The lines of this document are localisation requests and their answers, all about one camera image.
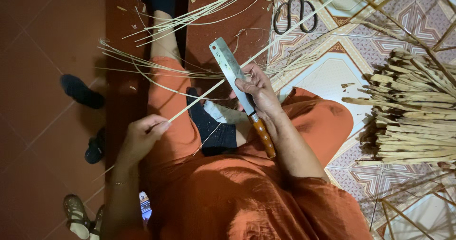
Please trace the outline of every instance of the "black scissors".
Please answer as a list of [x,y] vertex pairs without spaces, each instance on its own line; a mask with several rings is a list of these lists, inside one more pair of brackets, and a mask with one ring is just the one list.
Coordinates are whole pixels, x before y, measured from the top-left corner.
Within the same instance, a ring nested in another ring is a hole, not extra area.
[[[278,8],[277,8],[277,11],[275,13],[275,16],[274,16],[274,31],[277,33],[277,34],[280,34],[282,35],[283,33],[285,32],[280,32],[279,29],[277,29],[277,20],[279,19],[279,15],[280,15],[280,12],[282,10],[282,7],[286,4],[287,5],[287,10],[288,10],[288,15],[287,15],[287,19],[288,19],[288,25],[286,27],[286,30],[289,30],[291,28],[291,2],[293,0],[288,0],[287,3],[282,3]],[[304,19],[304,3],[307,3],[309,4],[309,6],[311,7],[312,11],[315,11],[315,7],[312,5],[312,3],[310,3],[310,1],[308,0],[299,0],[300,4],[301,4],[301,14],[299,15],[299,21],[302,21]],[[304,24],[301,24],[299,27],[301,28],[301,31],[302,32],[305,32],[305,33],[311,33],[313,31],[315,31],[316,29],[316,26],[317,26],[317,23],[318,23],[318,17],[316,15],[316,13],[314,14],[314,25],[311,29],[309,30],[306,30],[304,28]]]

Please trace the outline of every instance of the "wooden handle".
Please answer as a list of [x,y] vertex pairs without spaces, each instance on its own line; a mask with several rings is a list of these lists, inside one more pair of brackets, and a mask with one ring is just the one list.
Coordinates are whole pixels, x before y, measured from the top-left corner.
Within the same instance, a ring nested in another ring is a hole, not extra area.
[[269,136],[268,131],[266,130],[265,125],[263,124],[263,121],[258,118],[256,114],[253,116],[248,117],[250,119],[250,122],[254,126],[255,130],[258,133],[258,136],[261,138],[261,142],[265,145],[265,151],[266,154],[270,159],[274,158],[276,155],[276,150],[274,148],[274,144],[272,143],[271,137]]

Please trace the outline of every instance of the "hand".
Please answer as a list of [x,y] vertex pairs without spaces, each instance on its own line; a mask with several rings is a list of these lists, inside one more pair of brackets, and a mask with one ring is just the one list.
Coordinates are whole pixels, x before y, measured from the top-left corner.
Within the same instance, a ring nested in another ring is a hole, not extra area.
[[[274,93],[269,78],[261,71],[258,65],[248,64],[241,69],[243,72],[249,72],[251,77],[247,77],[247,81],[236,79],[234,84],[240,91],[249,93],[254,98],[256,111],[261,118],[272,117],[282,113],[282,107]],[[236,94],[231,91],[230,98],[235,98]],[[239,104],[239,110],[243,110],[243,106]]]
[[148,115],[130,123],[116,164],[126,168],[137,166],[170,126],[168,119],[160,115]]

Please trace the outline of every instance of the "knife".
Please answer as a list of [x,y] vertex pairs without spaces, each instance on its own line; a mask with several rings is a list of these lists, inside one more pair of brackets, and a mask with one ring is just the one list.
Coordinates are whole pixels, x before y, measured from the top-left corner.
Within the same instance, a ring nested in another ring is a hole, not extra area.
[[214,55],[215,60],[218,62],[220,69],[222,69],[223,74],[225,74],[225,77],[231,88],[233,88],[234,93],[239,99],[239,102],[244,107],[244,111],[247,113],[248,119],[261,138],[261,142],[263,142],[265,146],[266,154],[269,158],[274,158],[276,156],[274,144],[272,143],[271,137],[269,136],[269,133],[267,132],[263,121],[258,117],[254,109],[255,103],[252,95],[240,91],[234,84],[236,78],[243,80],[246,80],[246,78],[244,73],[241,71],[241,67],[231,53],[231,50],[228,48],[225,40],[222,37],[218,38],[211,45],[209,45],[209,49]]

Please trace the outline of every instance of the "tiled floor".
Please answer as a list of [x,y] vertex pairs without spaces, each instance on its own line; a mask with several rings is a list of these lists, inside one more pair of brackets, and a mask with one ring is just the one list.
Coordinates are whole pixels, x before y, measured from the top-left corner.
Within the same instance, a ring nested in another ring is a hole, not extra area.
[[105,167],[84,160],[104,115],[72,101],[64,73],[98,87],[105,0],[0,0],[0,235],[77,239],[63,197],[77,194],[93,219],[104,202]]
[[[276,5],[287,0],[276,0]],[[327,0],[310,0],[319,7]],[[297,3],[293,4],[292,11],[298,15]],[[434,45],[454,20],[454,12],[448,6],[447,0],[392,0],[384,6],[384,10],[402,22],[410,31],[424,39],[429,45]],[[396,33],[405,34],[386,19],[379,12],[366,7],[361,0],[341,0],[328,5],[318,13],[318,27],[314,33],[304,34],[299,28],[286,38],[271,47],[269,62],[287,56],[300,45],[315,39],[322,33],[334,29],[350,19],[373,22],[381,27],[389,28]],[[282,30],[286,28],[284,15],[278,25]],[[271,39],[277,38],[272,32]],[[454,45],[456,33],[444,43],[444,46]],[[292,86],[300,86],[310,90],[325,99],[341,102],[342,97],[363,97],[365,94],[357,91],[363,84],[363,73],[371,73],[375,65],[385,63],[393,48],[401,47],[411,50],[414,54],[422,54],[423,50],[406,42],[392,39],[382,33],[368,29],[363,25],[349,24],[339,29],[335,34],[327,37],[320,45],[307,50],[306,53],[319,53],[319,60],[300,71],[289,72],[273,83],[273,87],[286,96]],[[439,53],[440,59],[447,63],[456,62],[456,51]],[[342,83],[354,82],[354,86],[344,89]],[[400,189],[416,178],[430,177],[434,168],[429,165],[408,166],[358,166],[355,160],[363,157],[356,140],[364,122],[365,113],[370,113],[369,106],[344,104],[352,113],[354,128],[350,137],[336,154],[332,162],[326,167],[332,182],[345,189],[358,200],[366,222],[370,224],[377,198],[384,197]],[[402,195],[395,200],[399,207],[407,207],[410,195]],[[373,218],[373,235],[380,239],[385,231],[385,217],[383,209],[376,207]]]

